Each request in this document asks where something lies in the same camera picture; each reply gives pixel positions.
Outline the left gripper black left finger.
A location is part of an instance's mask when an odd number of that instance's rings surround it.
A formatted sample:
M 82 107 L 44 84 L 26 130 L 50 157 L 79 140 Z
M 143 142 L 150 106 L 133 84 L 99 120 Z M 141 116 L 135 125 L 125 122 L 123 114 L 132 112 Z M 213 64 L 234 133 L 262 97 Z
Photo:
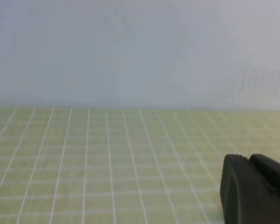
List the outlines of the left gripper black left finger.
M 242 155 L 224 157 L 220 200 L 226 224 L 280 224 L 280 198 L 268 191 Z

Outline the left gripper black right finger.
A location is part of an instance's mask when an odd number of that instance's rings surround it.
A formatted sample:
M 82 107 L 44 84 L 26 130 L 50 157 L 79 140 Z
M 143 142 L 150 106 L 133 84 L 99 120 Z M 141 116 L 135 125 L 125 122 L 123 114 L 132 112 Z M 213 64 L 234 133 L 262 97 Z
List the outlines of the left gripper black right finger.
M 263 154 L 252 154 L 249 158 L 268 191 L 280 198 L 280 163 Z

